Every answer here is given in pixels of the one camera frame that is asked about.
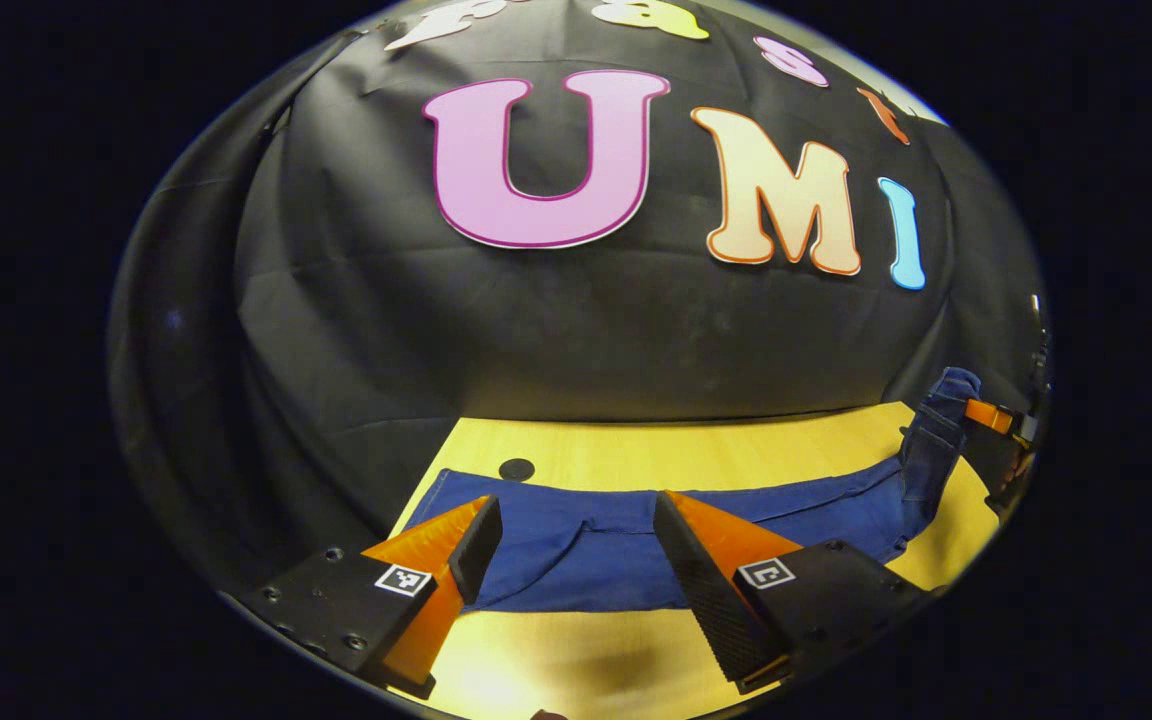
pink letter u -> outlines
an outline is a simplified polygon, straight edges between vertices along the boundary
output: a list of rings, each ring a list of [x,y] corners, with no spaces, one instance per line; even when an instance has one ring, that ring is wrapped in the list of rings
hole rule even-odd
[[[447,222],[493,247],[571,247],[634,217],[649,183],[649,103],[669,82],[649,73],[575,73],[563,88],[589,99],[589,169],[576,190],[518,192],[509,181],[509,108],[525,79],[456,88],[425,104],[434,120],[434,188]]]

wooden table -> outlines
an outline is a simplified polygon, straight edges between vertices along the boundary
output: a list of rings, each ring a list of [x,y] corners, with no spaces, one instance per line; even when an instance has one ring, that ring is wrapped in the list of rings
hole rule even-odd
[[[873,465],[896,454],[899,429],[912,418],[900,402],[737,423],[465,418],[434,456],[393,533],[444,468],[498,477],[502,462],[525,457],[536,465],[526,483],[556,488],[758,488]],[[998,529],[986,495],[961,460],[931,526],[888,568],[924,589],[950,583]],[[723,680],[691,611],[470,612],[452,627],[433,673],[438,684],[422,703],[471,719],[528,720],[544,708],[568,720],[673,720],[756,695],[740,696]]]

yellow letter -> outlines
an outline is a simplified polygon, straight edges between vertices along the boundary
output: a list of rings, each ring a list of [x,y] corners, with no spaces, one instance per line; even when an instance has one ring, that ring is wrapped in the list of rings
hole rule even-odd
[[[781,152],[753,120],[727,109],[696,108],[691,120],[714,136],[723,179],[723,223],[708,234],[708,250],[727,263],[765,263],[776,251],[763,232],[759,200],[772,217],[785,255],[797,263],[812,225],[817,268],[839,275],[861,272],[861,256],[847,197],[847,160],[835,150],[809,142],[791,173]]]
[[[691,40],[704,40],[708,32],[696,25],[696,15],[680,6],[662,3],[660,0],[602,0],[596,6],[596,18],[607,20],[622,26],[653,26]]]

letter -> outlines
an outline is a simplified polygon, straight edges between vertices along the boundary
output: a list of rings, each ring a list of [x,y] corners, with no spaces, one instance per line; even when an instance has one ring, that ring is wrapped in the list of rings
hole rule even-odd
[[[763,48],[763,58],[781,73],[790,74],[819,88],[829,86],[829,82],[824,78],[820,70],[814,68],[813,61],[799,51],[782,41],[774,41],[771,37],[755,37],[755,45]]]
[[[882,105],[882,100],[879,100],[877,94],[869,92],[865,88],[856,88],[856,92],[859,92],[859,94],[864,94],[869,98],[869,105],[872,106],[874,113],[878,113],[878,119],[882,120],[882,126],[887,127],[887,132],[892,132],[893,136],[896,136],[896,141],[904,142],[905,145],[909,145],[909,136],[901,132],[900,127],[896,124],[895,113],[892,113],[892,111],[887,108],[887,105]]]
[[[602,2],[606,5],[596,6],[590,12],[596,18],[605,22],[622,26],[653,26],[690,40],[704,40],[708,37],[708,32],[696,24],[696,15],[676,5],[662,3],[660,0],[602,0]]]
[[[806,142],[799,168],[791,173],[776,145],[745,115],[696,108],[691,120],[714,136],[722,172],[723,223],[708,234],[714,258],[745,264],[772,259],[776,243],[763,232],[761,202],[791,263],[803,256],[814,225],[813,265],[839,275],[861,272],[843,156],[819,142]]]
[[[526,0],[513,0],[513,2],[525,3]],[[461,32],[462,29],[472,24],[465,17],[472,15],[476,18],[490,18],[492,15],[500,13],[505,8],[505,5],[506,0],[465,0],[464,3],[444,5],[442,8],[434,8],[433,10],[422,13],[420,16],[424,20],[417,26],[414,26],[411,32],[399,37],[395,41],[391,41],[389,45],[385,45],[385,50],[399,50],[399,47],[415,45],[417,41],[431,40],[434,37]]]
[[[914,194],[893,179],[878,179],[878,188],[887,196],[892,223],[896,225],[896,260],[892,264],[892,281],[907,290],[923,290],[927,275],[918,251],[918,223],[914,221]]]
[[[456,232],[493,247],[571,247],[614,232],[649,182],[649,105],[669,82],[631,70],[571,74],[563,88],[589,99],[589,169],[570,192],[535,197],[509,181],[509,108],[522,79],[456,88],[425,104],[434,120],[434,188]]]

denim fabric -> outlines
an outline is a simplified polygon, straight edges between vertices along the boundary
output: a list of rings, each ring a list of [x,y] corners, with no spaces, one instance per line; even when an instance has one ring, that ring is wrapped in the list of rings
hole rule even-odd
[[[684,491],[791,541],[842,538],[879,562],[937,515],[963,450],[975,374],[947,367],[916,409],[900,452],[858,473],[748,491]],[[477,497],[500,500],[503,537],[467,611],[614,612],[685,607],[652,532],[655,492],[577,492],[442,470],[407,526]]]

